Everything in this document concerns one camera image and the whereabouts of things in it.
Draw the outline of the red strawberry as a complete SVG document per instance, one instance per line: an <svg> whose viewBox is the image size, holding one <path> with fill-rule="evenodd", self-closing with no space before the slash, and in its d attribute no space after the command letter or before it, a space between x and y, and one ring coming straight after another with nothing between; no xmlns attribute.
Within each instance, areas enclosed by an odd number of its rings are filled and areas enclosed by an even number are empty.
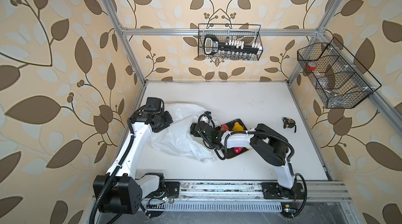
<svg viewBox="0 0 402 224"><path fill-rule="evenodd" d="M243 150L243 148L237 147L233 148L234 153L240 153Z"/></svg>
<svg viewBox="0 0 402 224"><path fill-rule="evenodd" d="M220 131L229 131L229 127L226 124L223 124L220 128Z"/></svg>

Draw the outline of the white plastic bag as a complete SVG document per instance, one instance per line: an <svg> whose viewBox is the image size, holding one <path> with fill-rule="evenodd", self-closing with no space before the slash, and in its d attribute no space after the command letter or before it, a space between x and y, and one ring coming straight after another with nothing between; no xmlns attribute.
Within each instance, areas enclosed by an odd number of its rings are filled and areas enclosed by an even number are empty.
<svg viewBox="0 0 402 224"><path fill-rule="evenodd" d="M190 134L190 127L206 109L196 104L167 104L165 106L173 123L158 133L152 133L151 146L174 157L186 157L198 162L209 163L215 160L212 152L197 142Z"/></svg>

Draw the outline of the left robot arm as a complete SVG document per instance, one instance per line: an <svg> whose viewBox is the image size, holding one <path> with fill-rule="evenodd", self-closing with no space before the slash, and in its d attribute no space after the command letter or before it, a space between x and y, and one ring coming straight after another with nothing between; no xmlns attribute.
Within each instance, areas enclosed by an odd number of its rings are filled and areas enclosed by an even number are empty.
<svg viewBox="0 0 402 224"><path fill-rule="evenodd" d="M147 173L136 180L137 161L153 132L160 132L173 123L168 111L135 111L127 119L128 136L115 162L105 175L98 175L93 183L95 203L89 223L94 224L98 212L115 214L114 223L124 214L134 215L141 208L142 200L151 193L164 191L162 173Z"/></svg>

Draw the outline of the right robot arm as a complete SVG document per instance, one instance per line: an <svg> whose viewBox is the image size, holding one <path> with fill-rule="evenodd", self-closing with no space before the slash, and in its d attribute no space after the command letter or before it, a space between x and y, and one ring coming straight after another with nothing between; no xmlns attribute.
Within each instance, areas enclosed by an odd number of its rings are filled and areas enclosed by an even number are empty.
<svg viewBox="0 0 402 224"><path fill-rule="evenodd" d="M209 111L201 114L190 127L190 134L201 138L205 146L213 150L224 161L253 149L268 164L272 165L276 183L263 183L265 197L291 200L282 203L282 216L294 219L300 215L307 203L307 183L300 173L293 171L291 159L295 154L288 139L265 124L246 129L240 121L216 126Z"/></svg>

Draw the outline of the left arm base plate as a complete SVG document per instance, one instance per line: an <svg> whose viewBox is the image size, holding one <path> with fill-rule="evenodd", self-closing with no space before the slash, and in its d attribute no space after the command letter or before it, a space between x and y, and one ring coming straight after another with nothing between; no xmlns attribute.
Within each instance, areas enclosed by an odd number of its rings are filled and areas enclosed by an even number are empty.
<svg viewBox="0 0 402 224"><path fill-rule="evenodd" d="M151 192L147 198L177 198L180 191L180 182L167 181L160 183L158 189Z"/></svg>

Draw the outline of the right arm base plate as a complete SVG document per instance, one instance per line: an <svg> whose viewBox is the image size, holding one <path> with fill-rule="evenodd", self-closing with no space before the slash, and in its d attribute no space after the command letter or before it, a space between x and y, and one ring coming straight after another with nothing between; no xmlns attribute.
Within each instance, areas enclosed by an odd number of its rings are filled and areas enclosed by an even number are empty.
<svg viewBox="0 0 402 224"><path fill-rule="evenodd" d="M306 193L303 184L297 182L291 189L271 182L262 183L261 187L264 199L283 199L287 201L302 200Z"/></svg>

